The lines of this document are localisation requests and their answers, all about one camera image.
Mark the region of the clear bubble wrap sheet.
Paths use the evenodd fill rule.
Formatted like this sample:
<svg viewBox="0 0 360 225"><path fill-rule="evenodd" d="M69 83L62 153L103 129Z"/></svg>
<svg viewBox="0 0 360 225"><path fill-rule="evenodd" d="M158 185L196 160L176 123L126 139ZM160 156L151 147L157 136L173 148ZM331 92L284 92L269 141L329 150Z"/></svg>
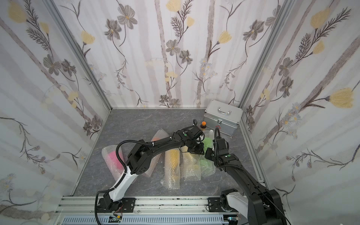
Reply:
<svg viewBox="0 0 360 225"><path fill-rule="evenodd" d="M205 130L204 132L204 140L202 141L204 144L203 150L204 153L207 152L208 148L213 149L213 139L214 139L214 131L213 130ZM214 163L205 158L205 155L201 155L199 159L201 176L208 177L215 173L216 167Z"/></svg>

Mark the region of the yellow glass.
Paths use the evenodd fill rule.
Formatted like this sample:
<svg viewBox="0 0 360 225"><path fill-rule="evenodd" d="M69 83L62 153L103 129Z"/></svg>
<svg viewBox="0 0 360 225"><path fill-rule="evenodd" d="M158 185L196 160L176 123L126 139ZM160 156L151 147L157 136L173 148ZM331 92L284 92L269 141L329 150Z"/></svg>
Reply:
<svg viewBox="0 0 360 225"><path fill-rule="evenodd" d="M188 152L188 147L180 148L182 153L181 177L186 181L199 181L201 179L200 155Z"/></svg>

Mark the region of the green plastic wine glass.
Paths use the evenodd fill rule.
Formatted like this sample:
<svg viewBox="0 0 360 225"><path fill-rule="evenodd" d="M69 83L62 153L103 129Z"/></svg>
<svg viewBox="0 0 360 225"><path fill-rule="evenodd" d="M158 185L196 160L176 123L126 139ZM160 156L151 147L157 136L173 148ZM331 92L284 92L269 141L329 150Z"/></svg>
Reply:
<svg viewBox="0 0 360 225"><path fill-rule="evenodd" d="M204 152L206 152L207 148L213 148L213 142L212 139L209 137L206 137L203 140L204 143ZM215 166L214 163L210 160L205 159L204 155L200 156L200 169L201 169L201 176L202 177L208 177L210 175L213 175L215 173Z"/></svg>

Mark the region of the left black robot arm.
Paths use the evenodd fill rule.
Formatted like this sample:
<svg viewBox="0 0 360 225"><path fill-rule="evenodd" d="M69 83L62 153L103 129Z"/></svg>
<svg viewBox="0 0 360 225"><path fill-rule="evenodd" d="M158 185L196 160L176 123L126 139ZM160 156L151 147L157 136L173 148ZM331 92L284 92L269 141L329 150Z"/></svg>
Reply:
<svg viewBox="0 0 360 225"><path fill-rule="evenodd" d="M144 140L125 140L120 142L116 146L116 157L124 168L121 177L117 182L108 190L101 190L96 193L94 216L96 223L101 224L98 218L98 197L103 194L103 202L105 209L111 209L112 205L116 202L121 201L125 195L125 192L132 184L134 179L145 173L152 162L152 159L168 150L179 149L186 146L187 151L191 154L203 155L204 154L204 143L203 139L205 135L203 131L196 125L180 129L173 132L169 137L159 139L157 141L146 142ZM134 143L135 146L127 156L127 161L123 161L119 155L119 149L126 143Z"/></svg>

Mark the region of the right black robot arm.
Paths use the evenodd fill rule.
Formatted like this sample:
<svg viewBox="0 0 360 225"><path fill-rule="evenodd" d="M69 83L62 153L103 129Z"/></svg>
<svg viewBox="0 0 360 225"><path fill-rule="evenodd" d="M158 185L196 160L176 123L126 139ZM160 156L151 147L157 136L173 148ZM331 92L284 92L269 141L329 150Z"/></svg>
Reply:
<svg viewBox="0 0 360 225"><path fill-rule="evenodd" d="M250 225L286 225L287 219L278 192L261 185L244 168L238 157L229 153L229 144L224 138L215 137L213 145L213 152L207 150L205 158L213 161L217 169L230 175L245 194L236 201L226 195L227 205L244 215Z"/></svg>

